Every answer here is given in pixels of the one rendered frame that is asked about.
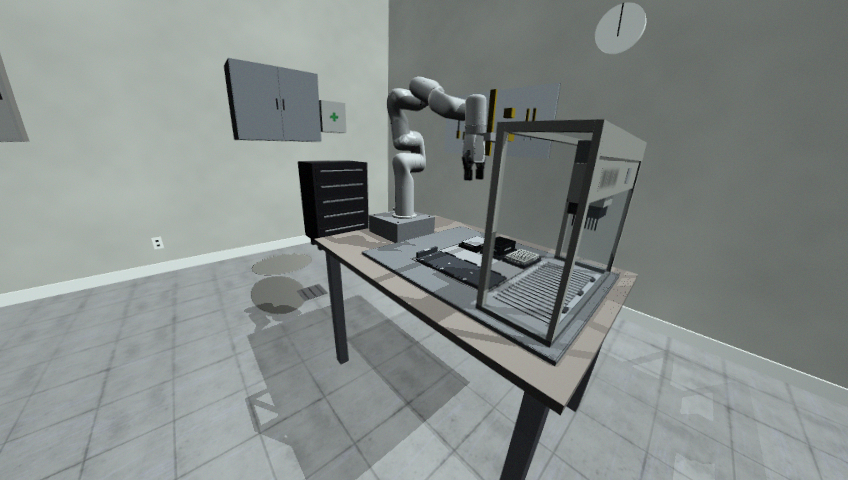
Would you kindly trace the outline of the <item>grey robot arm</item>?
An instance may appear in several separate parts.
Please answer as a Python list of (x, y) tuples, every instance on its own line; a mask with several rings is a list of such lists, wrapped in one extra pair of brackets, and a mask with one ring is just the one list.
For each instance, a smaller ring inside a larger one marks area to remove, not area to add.
[[(394, 218), (410, 219), (414, 213), (414, 181), (410, 173), (422, 172), (426, 166), (424, 140), (420, 133), (409, 130), (408, 119), (403, 109), (420, 111), (429, 105), (438, 115), (459, 121), (465, 121), (465, 134), (484, 135), (484, 141), (495, 141), (496, 133), (486, 133), (486, 97), (470, 95), (464, 99), (444, 94), (444, 90), (434, 80), (415, 77), (409, 84), (409, 90), (393, 89), (387, 97), (387, 111), (391, 121), (394, 147), (397, 150), (411, 151), (399, 153), (393, 158), (395, 175), (395, 213)], [(410, 93), (411, 92), (411, 93)], [(415, 97), (414, 97), (415, 96)]]

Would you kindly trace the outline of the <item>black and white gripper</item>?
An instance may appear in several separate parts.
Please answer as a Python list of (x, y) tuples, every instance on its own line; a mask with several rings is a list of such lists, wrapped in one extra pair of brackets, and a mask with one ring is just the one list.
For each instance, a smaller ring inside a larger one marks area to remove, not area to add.
[[(467, 160), (469, 163), (467, 162)], [(484, 136), (478, 133), (465, 134), (462, 154), (462, 162), (464, 166), (464, 180), (472, 180), (473, 163), (481, 163), (476, 164), (476, 179), (484, 179), (485, 160), (486, 157)]]

